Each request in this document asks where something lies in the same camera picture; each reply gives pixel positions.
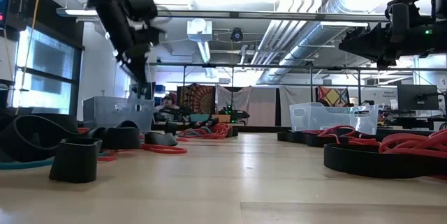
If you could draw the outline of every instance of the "tapestry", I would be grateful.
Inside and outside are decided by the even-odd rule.
[[[243,110],[248,112],[249,100],[251,95],[251,87],[245,87],[237,92],[233,92],[220,85],[217,86],[217,111],[222,110],[224,107],[231,105],[231,99],[233,99],[233,110]]]
[[[191,84],[178,87],[177,95],[178,105],[189,108],[192,114],[214,113],[216,107],[216,87],[214,86]]]
[[[325,100],[330,107],[345,107],[349,104],[348,89],[318,87],[318,101]]]

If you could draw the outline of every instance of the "metal frame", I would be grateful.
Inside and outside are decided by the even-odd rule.
[[[345,66],[279,66],[279,65],[263,65],[263,64],[188,64],[188,63],[149,63],[150,66],[195,66],[202,68],[217,68],[217,67],[227,67],[227,68],[287,68],[287,69],[301,69],[301,70],[398,70],[398,71],[447,71],[447,68],[370,68],[370,67],[345,67]]]
[[[183,67],[183,87],[186,84],[186,67],[194,66],[194,67],[201,67],[201,68],[232,68],[232,75],[231,75],[231,87],[234,87],[234,70],[235,68],[262,68],[262,69],[269,69],[269,68],[278,68],[278,65],[262,65],[262,64],[186,64],[186,63],[149,63],[150,66],[181,66]],[[283,86],[292,86],[292,87],[310,87],[310,98],[311,101],[314,101],[314,82],[313,82],[313,74],[314,70],[319,70],[318,74],[322,70],[356,70],[357,71],[357,84],[326,84],[325,87],[357,87],[358,88],[358,101],[359,103],[362,102],[362,87],[377,87],[375,85],[362,85],[361,84],[361,77],[360,74],[362,70],[398,70],[398,71],[441,71],[441,72],[447,72],[447,68],[386,68],[386,69],[379,69],[379,68],[368,68],[368,67],[345,67],[345,66],[282,66],[281,68],[288,68],[288,69],[302,69],[302,70],[309,70],[309,79],[310,84],[278,84],[278,83],[264,83],[264,84],[257,84],[260,86],[269,86],[269,85],[283,85]],[[231,91],[231,102],[233,107],[233,91]]]
[[[250,19],[326,22],[389,22],[383,15],[347,15],[329,13],[280,13],[249,11],[159,10],[158,17]]]

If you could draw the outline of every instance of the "person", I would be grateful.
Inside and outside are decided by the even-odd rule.
[[[171,110],[178,110],[180,106],[173,105],[173,98],[166,96],[161,99],[161,105],[155,107],[155,112],[159,113],[165,120],[174,120],[174,114],[169,113]]]

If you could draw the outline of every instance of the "gray storage box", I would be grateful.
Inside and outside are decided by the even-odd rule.
[[[142,132],[151,130],[154,101],[97,96],[83,101],[84,125],[88,128],[115,127],[130,120]]]

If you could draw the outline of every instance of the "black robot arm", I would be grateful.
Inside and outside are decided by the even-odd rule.
[[[96,9],[116,49],[117,63],[138,84],[146,83],[146,53],[164,33],[151,26],[158,15],[154,0],[88,0],[87,7]],[[130,26],[129,20],[143,22],[142,29]]]
[[[447,0],[431,0],[429,17],[419,14],[417,1],[390,1],[385,10],[390,23],[348,31],[339,49],[377,62],[378,68],[395,66],[401,56],[447,53]]]

